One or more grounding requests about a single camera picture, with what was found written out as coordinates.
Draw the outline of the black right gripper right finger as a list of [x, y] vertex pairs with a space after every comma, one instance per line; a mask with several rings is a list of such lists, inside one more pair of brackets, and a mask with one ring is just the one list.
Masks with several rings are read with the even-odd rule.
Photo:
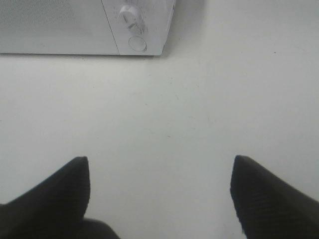
[[319, 203], [248, 156], [234, 159], [230, 194], [248, 239], [317, 239]]

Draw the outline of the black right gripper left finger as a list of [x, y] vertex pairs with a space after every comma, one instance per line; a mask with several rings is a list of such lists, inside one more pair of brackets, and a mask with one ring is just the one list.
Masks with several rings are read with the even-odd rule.
[[34, 188], [0, 206], [0, 237], [117, 239], [109, 225], [84, 217], [89, 200], [88, 158], [75, 157]]

